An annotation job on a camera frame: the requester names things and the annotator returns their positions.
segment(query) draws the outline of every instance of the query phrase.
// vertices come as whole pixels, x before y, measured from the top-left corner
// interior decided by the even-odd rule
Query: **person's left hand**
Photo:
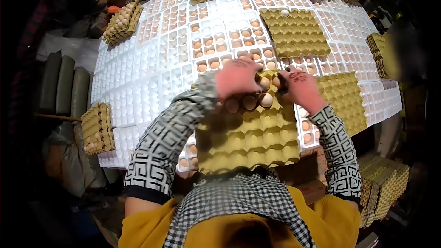
[[[216,74],[216,89],[221,102],[238,93],[262,92],[256,83],[256,72],[262,67],[253,60],[253,54],[228,61]]]

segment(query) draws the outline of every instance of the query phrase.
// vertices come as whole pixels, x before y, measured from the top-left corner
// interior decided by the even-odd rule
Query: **patterned sleeve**
[[[343,120],[329,104],[309,119],[320,130],[320,144],[328,162],[327,193],[360,204],[361,176],[356,150]]]
[[[202,74],[196,88],[175,97],[146,129],[127,169],[127,196],[159,204],[171,198],[178,156],[199,119],[216,106],[214,76],[215,72]]]

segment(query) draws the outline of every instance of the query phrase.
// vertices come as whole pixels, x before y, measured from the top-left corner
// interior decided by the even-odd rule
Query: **wooden stick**
[[[58,119],[58,120],[66,120],[66,121],[81,121],[81,118],[58,116],[58,115],[47,115],[47,114],[34,113],[34,116],[42,117],[42,118],[52,118],[52,119]]]

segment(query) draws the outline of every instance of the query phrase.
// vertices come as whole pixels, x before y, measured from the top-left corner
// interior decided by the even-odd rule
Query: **hand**
[[[290,65],[286,71],[280,70],[279,75],[285,79],[288,88],[288,92],[282,96],[284,100],[300,105],[310,115],[316,114],[326,105],[318,93],[314,77],[310,74]]]
[[[262,88],[256,83],[255,76],[262,67],[253,60],[253,54],[247,54],[228,61],[224,68],[217,72],[216,89],[221,102],[238,93],[260,93]]]

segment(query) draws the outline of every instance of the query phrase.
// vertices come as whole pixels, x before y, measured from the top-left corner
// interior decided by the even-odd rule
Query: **white foam egg tray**
[[[314,76],[355,71],[368,125],[381,122],[402,108],[397,82],[380,80],[378,76],[365,41],[369,34],[378,31],[358,3],[208,0],[195,4],[191,0],[150,0],[143,7],[136,33],[130,39],[113,48],[100,41],[91,103],[110,104],[116,145],[115,151],[98,155],[101,166],[127,167],[139,137],[176,95],[190,89],[198,75],[222,69],[225,62],[247,53],[259,55],[257,62],[265,69],[293,65]],[[330,54],[278,59],[271,35],[259,15],[262,8],[312,11],[330,45]],[[265,56],[268,50],[270,58]],[[318,146],[318,129],[308,122],[306,113],[302,116],[304,110],[295,107],[299,108],[296,113],[300,150]],[[305,143],[306,134],[311,135],[311,140]],[[194,143],[193,136],[179,156],[186,166],[179,166],[178,162],[178,171],[197,169],[192,166],[196,155],[189,151]]]

